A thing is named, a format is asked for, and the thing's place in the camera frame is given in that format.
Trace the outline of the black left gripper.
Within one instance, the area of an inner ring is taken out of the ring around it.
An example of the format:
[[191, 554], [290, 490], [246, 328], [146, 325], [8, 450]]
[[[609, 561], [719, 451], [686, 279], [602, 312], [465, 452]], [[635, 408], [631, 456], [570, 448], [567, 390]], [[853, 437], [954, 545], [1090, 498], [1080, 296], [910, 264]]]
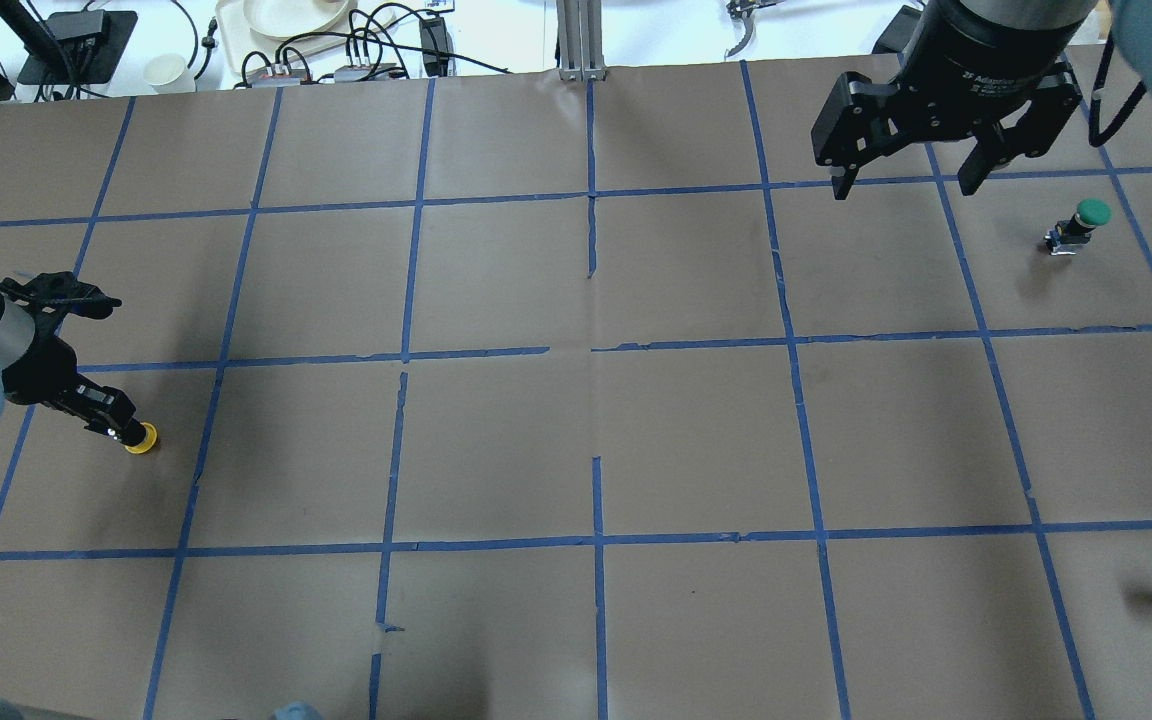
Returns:
[[136, 406], [122, 389], [99, 386], [78, 373], [76, 351], [58, 336], [68, 314], [104, 320], [122, 306], [96, 285], [71, 272], [44, 273], [24, 285], [5, 278], [1, 290], [31, 320], [26, 351], [3, 370], [6, 397], [18, 406], [56, 406], [83, 420], [84, 429], [108, 435], [124, 447], [141, 439]]

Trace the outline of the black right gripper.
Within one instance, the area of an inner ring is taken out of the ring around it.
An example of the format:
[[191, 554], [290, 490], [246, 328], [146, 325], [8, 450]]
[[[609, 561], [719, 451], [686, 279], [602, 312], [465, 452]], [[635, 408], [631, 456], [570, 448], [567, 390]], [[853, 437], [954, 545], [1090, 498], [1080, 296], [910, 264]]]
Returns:
[[1047, 154], [1082, 99], [1060, 56], [1083, 20], [1079, 1], [929, 1], [895, 76], [842, 73], [814, 119], [833, 199], [911, 143], [977, 141], [957, 169], [963, 196], [1014, 158]]

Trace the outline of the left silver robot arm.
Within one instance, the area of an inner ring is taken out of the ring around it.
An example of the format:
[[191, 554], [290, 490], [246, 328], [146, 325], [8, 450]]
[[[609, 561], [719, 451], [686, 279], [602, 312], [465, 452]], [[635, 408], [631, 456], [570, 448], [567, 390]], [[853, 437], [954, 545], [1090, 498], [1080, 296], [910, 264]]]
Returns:
[[76, 351], [58, 338], [68, 314], [103, 320], [122, 302], [70, 272], [44, 273], [31, 282], [0, 281], [0, 418], [6, 404], [45, 406], [83, 420], [131, 454], [156, 448], [157, 429], [138, 420], [122, 389], [79, 373]]

